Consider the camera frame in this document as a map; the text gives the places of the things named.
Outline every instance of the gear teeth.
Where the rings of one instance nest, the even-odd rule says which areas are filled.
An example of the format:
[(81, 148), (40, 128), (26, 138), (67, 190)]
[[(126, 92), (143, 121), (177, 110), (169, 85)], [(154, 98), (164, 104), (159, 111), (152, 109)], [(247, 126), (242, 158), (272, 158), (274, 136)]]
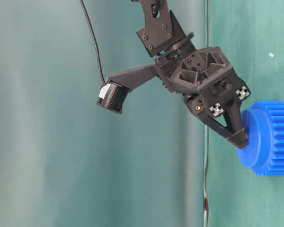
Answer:
[(258, 175), (284, 175), (284, 102), (259, 101), (252, 109), (261, 109), (267, 115), (272, 130), (273, 149), (266, 166), (253, 171)]

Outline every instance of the black cable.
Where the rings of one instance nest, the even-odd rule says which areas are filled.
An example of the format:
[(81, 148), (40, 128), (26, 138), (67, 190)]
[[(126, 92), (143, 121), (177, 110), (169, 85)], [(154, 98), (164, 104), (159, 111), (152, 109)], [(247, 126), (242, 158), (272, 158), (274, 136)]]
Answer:
[(105, 82), (105, 79), (104, 79), (104, 76), (103, 76), (103, 71), (102, 71), (102, 66), (101, 66), (101, 60), (100, 60), (100, 53), (99, 53), (99, 47), (98, 47), (98, 43), (96, 41), (96, 36), (95, 36), (95, 33), (94, 33), (94, 30), (93, 30), (93, 27), (91, 25), (91, 21), (89, 19), (89, 14), (86, 10), (86, 7), (85, 7), (85, 4), (83, 2), (83, 0), (80, 0), (80, 3), (81, 3), (81, 6), (82, 6), (82, 9), (84, 11), (84, 14), (85, 14), (85, 17), (86, 17), (86, 21), (87, 21), (87, 24), (89, 25), (89, 30), (90, 30), (90, 33), (91, 33), (91, 37), (94, 41), (94, 45), (95, 45), (95, 49), (96, 49), (96, 54), (97, 54), (97, 62), (98, 62), (98, 68), (99, 68), (99, 74), (100, 74), (100, 77), (101, 77), (101, 80), (102, 80), (102, 85), (105, 85), (106, 82)]
[(157, 17), (157, 15), (159, 13), (159, 8), (160, 8), (160, 0), (156, 0), (156, 4), (155, 4), (153, 11), (152, 11), (153, 17)]

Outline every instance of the cable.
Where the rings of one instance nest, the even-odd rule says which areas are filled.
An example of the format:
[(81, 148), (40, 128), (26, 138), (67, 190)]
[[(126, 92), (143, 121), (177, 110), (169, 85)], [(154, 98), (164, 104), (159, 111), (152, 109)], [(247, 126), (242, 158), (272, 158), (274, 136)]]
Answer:
[[(205, 133), (208, 133), (208, 128), (205, 126)], [(204, 204), (203, 204), (203, 227), (208, 225), (208, 194), (206, 188), (207, 180), (207, 170), (208, 170), (208, 150), (204, 151), (204, 173), (203, 173), (203, 195), (204, 195)]]
[(80, 0), (80, 3), (81, 3), (81, 6), (82, 6), (82, 9), (83, 9), (83, 12), (85, 14), (87, 24), (89, 25), (90, 34), (91, 34), (91, 37), (92, 37), (94, 45), (95, 45), (96, 55), (97, 55), (97, 62), (98, 62), (98, 69), (99, 69), (99, 74), (100, 74), (100, 77), (101, 77), (101, 80), (102, 80), (102, 85), (105, 85), (106, 82), (105, 82), (105, 79), (104, 79), (104, 76), (103, 76), (101, 60), (100, 60), (100, 53), (99, 53), (99, 47), (98, 47), (98, 43), (97, 43), (97, 40), (96, 40), (96, 36), (95, 36), (94, 30), (93, 30), (93, 27), (91, 25), (91, 21), (89, 19), (89, 14), (88, 14), (88, 12), (86, 10), (86, 7), (85, 7), (85, 4), (84, 4), (83, 0)]
[(156, 0), (156, 5), (153, 8), (152, 15), (153, 17), (157, 17), (160, 8), (160, 0)]

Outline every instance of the teal fabric backdrop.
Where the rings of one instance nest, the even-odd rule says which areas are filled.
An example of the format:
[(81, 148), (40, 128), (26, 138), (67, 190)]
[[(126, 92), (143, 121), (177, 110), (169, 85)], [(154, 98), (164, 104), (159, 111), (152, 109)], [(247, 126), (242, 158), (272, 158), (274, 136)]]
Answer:
[[(209, 0), (209, 45), (220, 46), (256, 100), (284, 101), (284, 0)], [(284, 227), (284, 177), (258, 177), (209, 133), (209, 226)]]
[[(139, 4), (86, 0), (104, 73), (148, 64)], [(202, 0), (169, 1), (204, 47)], [(204, 128), (154, 79), (124, 114), (78, 0), (0, 1), (0, 227), (201, 226)]]

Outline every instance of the blue gear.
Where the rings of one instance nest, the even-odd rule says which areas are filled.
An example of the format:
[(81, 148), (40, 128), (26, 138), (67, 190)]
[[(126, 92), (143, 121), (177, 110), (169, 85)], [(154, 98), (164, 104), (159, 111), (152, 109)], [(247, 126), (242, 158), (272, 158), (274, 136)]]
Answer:
[(257, 101), (242, 119), (248, 145), (237, 148), (241, 163), (260, 176), (284, 175), (284, 102)]

